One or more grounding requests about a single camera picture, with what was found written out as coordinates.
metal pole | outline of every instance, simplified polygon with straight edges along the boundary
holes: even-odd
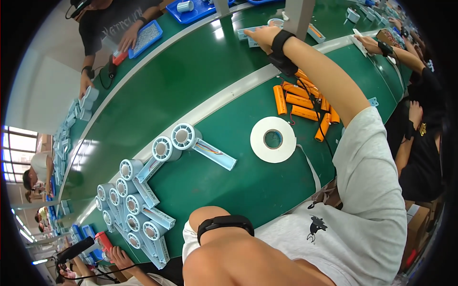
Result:
[[[305,41],[313,7],[315,0],[286,0],[284,14],[288,20],[284,22],[283,29]]]
[[[11,208],[15,209],[15,210],[27,210],[27,209],[41,208],[41,207],[44,207],[44,206],[58,205],[59,203],[60,203],[59,200],[51,200],[49,202],[39,202],[39,203],[22,204],[22,205],[11,205]]]
[[[215,5],[216,13],[219,14],[221,17],[230,14],[227,0],[213,0],[213,4]]]

hair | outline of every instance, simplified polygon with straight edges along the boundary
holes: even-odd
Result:
[[[30,177],[29,177],[30,169],[24,172],[24,175],[22,176],[22,180],[24,182],[24,187],[26,188],[27,191],[32,191],[32,186],[30,185]]]

wall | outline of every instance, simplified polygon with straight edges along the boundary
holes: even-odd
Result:
[[[27,49],[13,83],[6,125],[54,134],[78,96],[84,47],[78,23],[65,19],[69,6],[70,0],[60,2]],[[98,52],[94,67],[105,65],[108,57],[108,52]]]

cardboard box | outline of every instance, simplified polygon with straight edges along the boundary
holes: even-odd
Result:
[[[423,242],[426,233],[426,224],[429,221],[429,209],[414,204],[412,201],[405,201],[407,210],[407,242],[399,271],[406,268],[407,258],[413,249],[418,249]]]

battery pile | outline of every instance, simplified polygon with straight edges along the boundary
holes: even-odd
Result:
[[[325,113],[323,119],[321,120],[321,128],[319,128],[316,132],[315,139],[318,142],[323,142],[329,125],[338,124],[340,122],[340,117],[302,70],[299,69],[295,75],[299,78],[297,83],[292,84],[284,81],[281,85],[273,87],[277,113],[278,115],[287,115],[288,110],[286,103],[291,103],[293,106],[290,114],[319,121],[321,117],[320,113],[317,114],[317,112],[313,110],[314,104],[319,104],[321,106],[321,110]],[[308,94],[313,95],[315,98],[314,102],[312,102]]]

